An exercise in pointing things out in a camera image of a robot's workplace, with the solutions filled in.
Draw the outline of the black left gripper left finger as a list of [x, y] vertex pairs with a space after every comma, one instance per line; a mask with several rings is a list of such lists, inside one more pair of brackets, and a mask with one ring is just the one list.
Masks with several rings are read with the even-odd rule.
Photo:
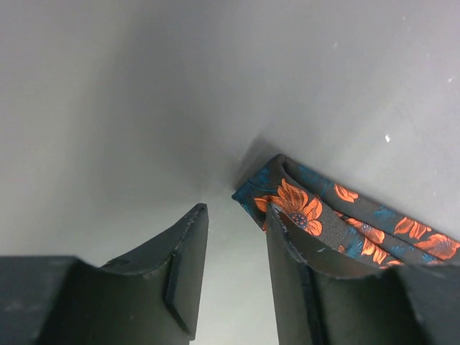
[[198, 203], [104, 266], [84, 266], [72, 299], [72, 344], [192, 342], [207, 241], [208, 208]]

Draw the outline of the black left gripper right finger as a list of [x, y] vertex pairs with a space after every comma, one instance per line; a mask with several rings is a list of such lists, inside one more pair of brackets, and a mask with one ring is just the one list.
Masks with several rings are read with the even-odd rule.
[[327, 247], [274, 205], [266, 222], [280, 344], [416, 344], [417, 323], [394, 272]]

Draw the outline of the dark orange floral tie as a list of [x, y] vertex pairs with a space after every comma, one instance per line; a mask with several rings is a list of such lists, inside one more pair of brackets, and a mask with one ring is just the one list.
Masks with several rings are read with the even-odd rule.
[[396, 265], [459, 263], [459, 241], [276, 155], [232, 198], [262, 229], [269, 205], [300, 229], [358, 262]]

